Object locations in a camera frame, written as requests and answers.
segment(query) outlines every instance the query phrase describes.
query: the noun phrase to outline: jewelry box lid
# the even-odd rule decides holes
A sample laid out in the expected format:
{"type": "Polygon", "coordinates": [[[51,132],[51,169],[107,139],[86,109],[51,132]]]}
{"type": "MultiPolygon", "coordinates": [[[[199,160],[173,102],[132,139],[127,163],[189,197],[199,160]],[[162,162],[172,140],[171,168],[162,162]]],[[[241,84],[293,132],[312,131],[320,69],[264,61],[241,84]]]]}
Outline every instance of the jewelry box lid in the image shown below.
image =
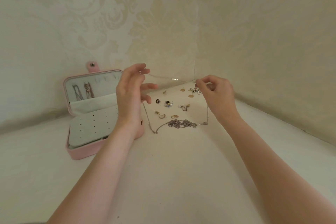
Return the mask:
{"type": "Polygon", "coordinates": [[[100,71],[96,62],[87,63],[89,73],[68,77],[63,82],[69,113],[73,116],[117,105],[119,69],[100,71]]]}

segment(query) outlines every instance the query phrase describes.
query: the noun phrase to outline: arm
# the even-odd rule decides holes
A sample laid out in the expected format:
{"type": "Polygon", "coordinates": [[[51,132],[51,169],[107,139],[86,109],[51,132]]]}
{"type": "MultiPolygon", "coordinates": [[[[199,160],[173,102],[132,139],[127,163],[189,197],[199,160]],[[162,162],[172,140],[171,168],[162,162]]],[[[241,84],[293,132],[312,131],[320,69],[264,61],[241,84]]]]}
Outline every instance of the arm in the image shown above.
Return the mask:
{"type": "Polygon", "coordinates": [[[228,80],[196,81],[209,108],[232,138],[273,223],[336,223],[336,208],[289,167],[240,117],[228,80]]]}
{"type": "Polygon", "coordinates": [[[143,74],[149,73],[145,66],[137,64],[125,69],[117,86],[117,124],[82,177],[50,217],[48,224],[107,222],[122,168],[135,135],[141,129],[141,101],[151,103],[148,95],[141,95],[140,87],[142,90],[157,88],[152,83],[142,84],[145,79],[143,74]]]}

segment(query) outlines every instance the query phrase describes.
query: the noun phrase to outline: silver necklace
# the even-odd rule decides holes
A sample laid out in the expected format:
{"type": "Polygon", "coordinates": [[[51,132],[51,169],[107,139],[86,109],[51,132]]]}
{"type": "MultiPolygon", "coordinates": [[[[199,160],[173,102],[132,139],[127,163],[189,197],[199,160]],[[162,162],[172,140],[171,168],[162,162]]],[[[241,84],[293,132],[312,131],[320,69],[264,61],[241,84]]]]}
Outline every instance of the silver necklace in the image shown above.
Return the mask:
{"type": "Polygon", "coordinates": [[[186,127],[193,127],[193,128],[197,128],[197,125],[208,125],[208,121],[209,121],[209,107],[207,106],[207,122],[203,122],[203,123],[193,123],[189,120],[170,120],[169,122],[166,122],[165,124],[162,124],[161,126],[159,126],[157,128],[156,131],[154,131],[152,129],[152,125],[151,125],[151,122],[149,120],[149,117],[148,117],[148,113],[147,113],[147,110],[146,110],[146,107],[145,107],[145,104],[143,104],[143,107],[145,109],[145,112],[146,112],[146,116],[147,116],[147,119],[148,119],[148,126],[149,128],[151,129],[151,131],[154,133],[154,134],[157,134],[158,133],[158,129],[163,127],[164,125],[167,125],[169,127],[174,127],[174,128],[186,128],[186,127]]]}

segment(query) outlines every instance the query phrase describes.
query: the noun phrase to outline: left hand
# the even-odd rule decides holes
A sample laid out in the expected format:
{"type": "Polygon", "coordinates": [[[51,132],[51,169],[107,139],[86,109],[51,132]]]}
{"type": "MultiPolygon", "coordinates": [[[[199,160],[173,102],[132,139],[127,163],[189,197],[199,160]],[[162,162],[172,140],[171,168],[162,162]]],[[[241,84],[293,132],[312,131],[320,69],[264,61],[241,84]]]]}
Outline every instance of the left hand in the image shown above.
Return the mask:
{"type": "Polygon", "coordinates": [[[157,84],[145,83],[145,75],[150,72],[145,68],[146,64],[135,64],[126,68],[118,83],[117,103],[119,110],[118,125],[129,125],[133,132],[137,132],[141,126],[140,107],[143,101],[151,103],[152,99],[143,90],[157,89],[157,84]]]}

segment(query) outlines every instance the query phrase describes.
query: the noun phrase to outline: jewelry box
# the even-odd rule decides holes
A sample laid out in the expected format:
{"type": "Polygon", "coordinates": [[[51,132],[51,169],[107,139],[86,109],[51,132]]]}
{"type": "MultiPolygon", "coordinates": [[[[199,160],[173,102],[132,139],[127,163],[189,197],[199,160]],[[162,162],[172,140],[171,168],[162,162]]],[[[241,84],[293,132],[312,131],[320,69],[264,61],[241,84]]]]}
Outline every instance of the jewelry box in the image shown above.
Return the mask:
{"type": "Polygon", "coordinates": [[[96,62],[88,62],[89,73],[71,76],[63,87],[70,122],[66,149],[72,159],[96,154],[104,145],[118,119],[116,86],[121,70],[100,71],[96,62]]]}

